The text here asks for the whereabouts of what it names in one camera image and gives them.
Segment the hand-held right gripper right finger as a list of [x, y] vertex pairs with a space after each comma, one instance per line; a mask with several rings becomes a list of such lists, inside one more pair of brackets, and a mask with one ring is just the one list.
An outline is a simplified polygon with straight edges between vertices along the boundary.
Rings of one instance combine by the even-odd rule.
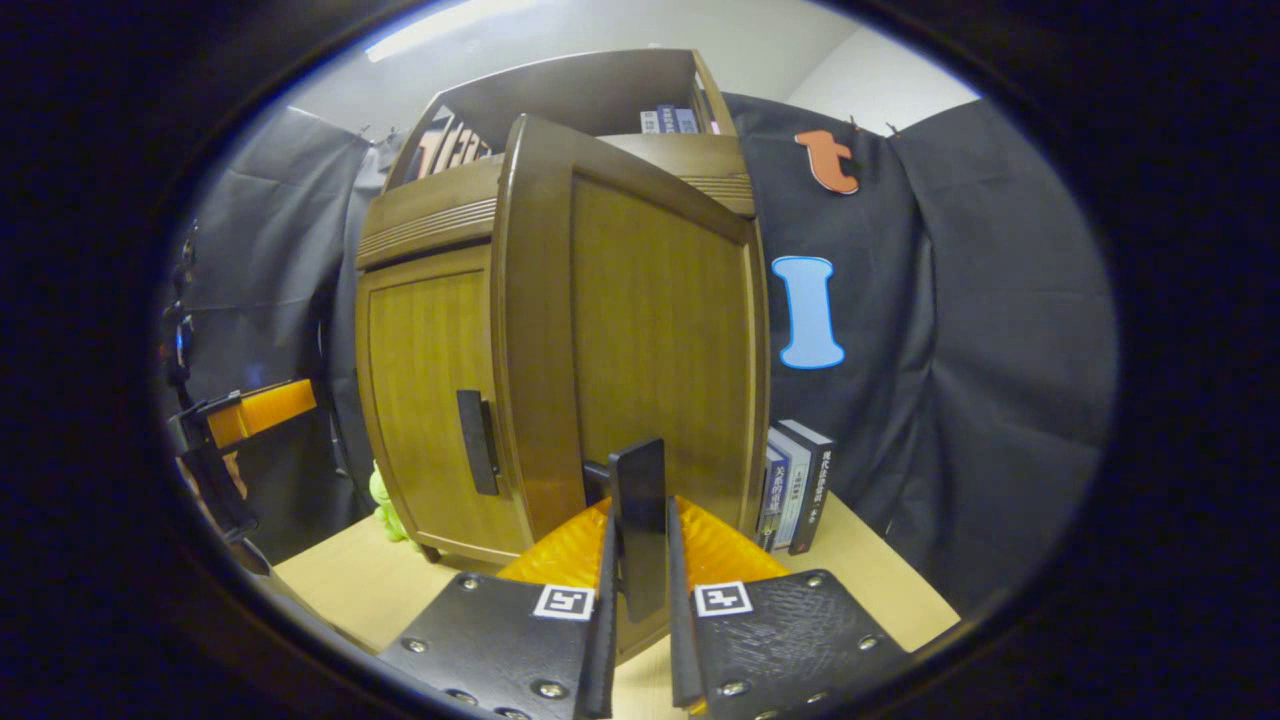
[[828, 570], [694, 584], [694, 524], [666, 501], [673, 705], [707, 717], [817, 717], [910, 653]]

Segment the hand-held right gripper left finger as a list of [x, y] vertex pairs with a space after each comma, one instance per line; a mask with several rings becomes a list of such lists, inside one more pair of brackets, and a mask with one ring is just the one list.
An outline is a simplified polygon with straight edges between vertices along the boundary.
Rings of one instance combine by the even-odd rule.
[[380, 653], [417, 683], [507, 719], [609, 719], [617, 641], [617, 532], [600, 501], [517, 561], [579, 560], [576, 582], [462, 571]]

